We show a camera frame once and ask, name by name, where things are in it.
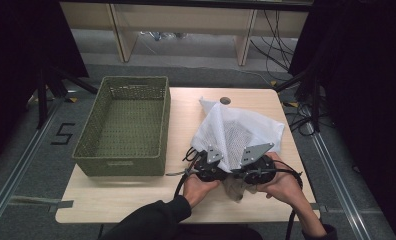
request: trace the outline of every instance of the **table top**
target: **table top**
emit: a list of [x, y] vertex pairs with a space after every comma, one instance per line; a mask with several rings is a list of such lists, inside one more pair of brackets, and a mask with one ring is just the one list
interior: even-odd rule
[[[279, 156], [298, 172], [303, 172], [303, 192], [310, 203], [314, 194], [299, 157], [286, 117], [275, 91], [234, 88], [170, 88], [171, 110], [166, 155], [166, 173], [180, 172], [190, 142], [205, 118], [199, 99], [231, 99], [229, 107], [252, 110], [285, 124]], [[60, 223], [117, 223], [139, 207], [173, 198], [181, 176], [87, 177], [76, 165], [62, 201], [73, 200], [71, 208], [58, 209]], [[288, 221], [291, 208], [264, 193], [245, 191], [243, 199], [232, 201], [220, 185], [192, 211], [184, 223], [250, 223]]]

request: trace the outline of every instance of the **black backdrop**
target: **black backdrop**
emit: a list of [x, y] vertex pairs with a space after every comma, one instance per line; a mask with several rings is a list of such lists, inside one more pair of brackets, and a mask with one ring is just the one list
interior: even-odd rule
[[[352, 24], [333, 46], [340, 54], [321, 83], [332, 118], [396, 234], [396, 1], [354, 1], [353, 13], [345, 14]], [[311, 19], [331, 21], [320, 14]], [[312, 56], [298, 47], [319, 43], [305, 36], [326, 32], [326, 26], [310, 27], [317, 32], [303, 32], [297, 72]]]
[[37, 87], [39, 70], [46, 81], [61, 81], [41, 57], [74, 76], [88, 76], [59, 2], [1, 0], [0, 152]]

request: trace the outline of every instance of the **basket rim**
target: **basket rim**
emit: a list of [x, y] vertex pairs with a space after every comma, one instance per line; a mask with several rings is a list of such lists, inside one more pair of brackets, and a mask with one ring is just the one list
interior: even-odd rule
[[[99, 89], [98, 89], [98, 93], [96, 94], [96, 97], [95, 97], [94, 103], [93, 103], [93, 105], [92, 105], [92, 108], [91, 108], [90, 111], [89, 111], [88, 117], [86, 118], [86, 122], [85, 122], [85, 124], [83, 125], [81, 134], [80, 134], [80, 136], [79, 136], [79, 138], [78, 138], [78, 140], [77, 140], [77, 143], [76, 143], [76, 145], [75, 145], [75, 147], [74, 147], [73, 153], [71, 154], [71, 157], [72, 157], [72, 159], [74, 159], [74, 160], [82, 160], [82, 159], [89, 159], [89, 160], [92, 160], [92, 159], [124, 159], [124, 160], [128, 160], [128, 159], [133, 159], [133, 158], [129, 158], [129, 156], [126, 156], [126, 157], [119, 157], [119, 156], [117, 156], [117, 157], [105, 157], [105, 156], [100, 156], [100, 157], [98, 157], [98, 156], [91, 156], [91, 157], [84, 157], [84, 156], [82, 156], [82, 157], [80, 157], [80, 156], [76, 156], [76, 152], [77, 152], [78, 147], [79, 147], [79, 145], [80, 145], [80, 143], [81, 143], [81, 140], [82, 140], [82, 138], [83, 138], [83, 136], [84, 136], [85, 129], [86, 129], [86, 127], [88, 126], [89, 119], [90, 119], [90, 117], [91, 117], [91, 115], [92, 115], [92, 113], [93, 113], [93, 111], [94, 111], [94, 109], [95, 109], [95, 105], [96, 105], [97, 102], [98, 102], [100, 93], [102, 92], [101, 89], [102, 89], [103, 85], [105, 84], [105, 82], [111, 80], [110, 78], [112, 78], [112, 79], [114, 79], [114, 78], [128, 78], [128, 79], [162, 79], [162, 80], [164, 79], [164, 81], [165, 81], [165, 89], [166, 89], [166, 91], [165, 91], [165, 93], [164, 93], [164, 99], [166, 99], [166, 98], [170, 95], [170, 86], [169, 86], [169, 81], [168, 81], [168, 77], [167, 77], [167, 76], [104, 76], [103, 79], [102, 79], [102, 81], [101, 81], [100, 87], [99, 87]], [[166, 101], [163, 101], [163, 109], [162, 109], [163, 113], [165, 112], [165, 110], [166, 110], [167, 107], [168, 107], [168, 106], [167, 106]], [[161, 123], [163, 123], [163, 121], [164, 121], [164, 114], [162, 114], [162, 116], [161, 116]], [[159, 141], [158, 141], [158, 153], [157, 153], [156, 155], [135, 157], [135, 159], [142, 159], [142, 158], [158, 158], [158, 157], [161, 157], [161, 151], [162, 151], [162, 149], [161, 149], [161, 143], [162, 143], [162, 140], [163, 140], [163, 139], [162, 139], [162, 138], [163, 138], [163, 125], [164, 125], [164, 124], [160, 124], [160, 131], [159, 131], [160, 134], [159, 134]]]

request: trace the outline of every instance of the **green wicker basket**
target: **green wicker basket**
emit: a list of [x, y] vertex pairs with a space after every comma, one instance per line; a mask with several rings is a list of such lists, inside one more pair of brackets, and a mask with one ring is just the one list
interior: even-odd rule
[[164, 175], [167, 77], [105, 77], [73, 153], [88, 176]]

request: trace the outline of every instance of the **person's left hand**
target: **person's left hand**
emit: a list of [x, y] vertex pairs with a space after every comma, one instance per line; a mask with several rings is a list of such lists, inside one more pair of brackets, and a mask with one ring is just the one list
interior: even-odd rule
[[203, 182], [196, 174], [190, 175], [183, 185], [183, 196], [188, 200], [191, 208], [194, 208], [200, 203], [207, 193], [217, 188], [220, 185], [220, 180], [213, 182]]

